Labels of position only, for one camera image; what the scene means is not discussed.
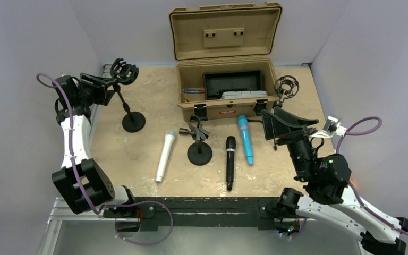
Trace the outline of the silver white microphone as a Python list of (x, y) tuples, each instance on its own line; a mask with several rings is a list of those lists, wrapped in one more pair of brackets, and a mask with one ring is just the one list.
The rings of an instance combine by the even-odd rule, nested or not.
[(159, 164), (157, 167), (155, 181), (161, 183), (165, 174), (166, 166), (168, 163), (169, 155), (171, 153), (171, 148), (177, 137), (177, 134), (174, 130), (168, 130), (164, 136), (164, 144), (161, 151), (161, 156)]

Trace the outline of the blue microphone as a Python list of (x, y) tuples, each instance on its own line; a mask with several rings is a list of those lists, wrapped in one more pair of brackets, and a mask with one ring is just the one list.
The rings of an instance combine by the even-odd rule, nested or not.
[(241, 132), (241, 138), (243, 142), (243, 148), (245, 152), (245, 157), (249, 165), (253, 165), (253, 151), (252, 144), (250, 139), (248, 119), (245, 115), (240, 115), (237, 118), (238, 127)]

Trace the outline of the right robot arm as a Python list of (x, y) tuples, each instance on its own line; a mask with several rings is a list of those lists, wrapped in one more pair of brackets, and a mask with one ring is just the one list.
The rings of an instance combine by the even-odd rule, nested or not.
[(266, 140), (289, 151), (296, 175), (304, 192), (284, 188), (271, 212), (279, 219), (310, 217), (337, 227), (354, 236), (371, 254), (404, 254), (406, 243), (400, 238), (408, 231), (408, 219), (389, 216), (362, 200), (350, 186), (351, 169), (346, 158), (338, 153), (318, 156), (312, 146), (314, 138), (324, 139), (342, 133), (336, 120), (329, 120), (318, 131), (317, 119), (297, 117), (279, 107), (262, 110)]

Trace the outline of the black tripod shock mount stand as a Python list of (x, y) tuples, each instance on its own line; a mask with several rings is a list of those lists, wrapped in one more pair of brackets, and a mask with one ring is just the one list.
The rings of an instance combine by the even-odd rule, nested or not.
[[(287, 99), (291, 99), (299, 92), (300, 85), (294, 76), (284, 75), (276, 80), (274, 84), (274, 91), (279, 97), (279, 100), (273, 103), (273, 107), (278, 106), (282, 108), (283, 102)], [(257, 100), (257, 103), (253, 109), (257, 116), (260, 116), (260, 111), (267, 108), (266, 100)]]

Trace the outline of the black microphone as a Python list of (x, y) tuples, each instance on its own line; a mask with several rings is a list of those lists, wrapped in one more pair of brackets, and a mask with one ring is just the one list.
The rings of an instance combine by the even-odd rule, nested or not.
[(226, 189), (232, 191), (234, 182), (236, 139), (229, 136), (226, 139)]

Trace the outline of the black round base stand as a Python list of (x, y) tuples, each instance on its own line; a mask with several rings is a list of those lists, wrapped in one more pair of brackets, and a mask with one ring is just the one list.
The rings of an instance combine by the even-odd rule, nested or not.
[(205, 165), (210, 162), (213, 156), (210, 145), (205, 143), (205, 140), (210, 136), (210, 132), (203, 128), (201, 119), (196, 115), (190, 116), (188, 126), (194, 139), (194, 143), (187, 150), (188, 160), (194, 165)]
[(110, 67), (110, 75), (115, 80), (113, 89), (118, 94), (123, 109), (126, 112), (122, 119), (123, 129), (129, 133), (141, 131), (146, 124), (146, 118), (141, 112), (131, 109), (126, 101), (129, 93), (127, 92), (126, 95), (123, 95), (121, 91), (122, 85), (131, 85), (138, 78), (139, 68), (135, 64), (128, 63), (124, 58), (116, 58)]

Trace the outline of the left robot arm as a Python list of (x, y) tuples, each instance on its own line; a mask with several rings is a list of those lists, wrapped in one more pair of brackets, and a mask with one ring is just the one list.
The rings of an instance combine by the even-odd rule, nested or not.
[(65, 75), (54, 86), (56, 121), (64, 134), (64, 158), (61, 169), (52, 174), (52, 181), (66, 204), (75, 214), (99, 207), (116, 209), (123, 217), (137, 212), (137, 203), (130, 189), (114, 186), (91, 155), (92, 105), (108, 105), (114, 92), (110, 78), (85, 73), (79, 79)]

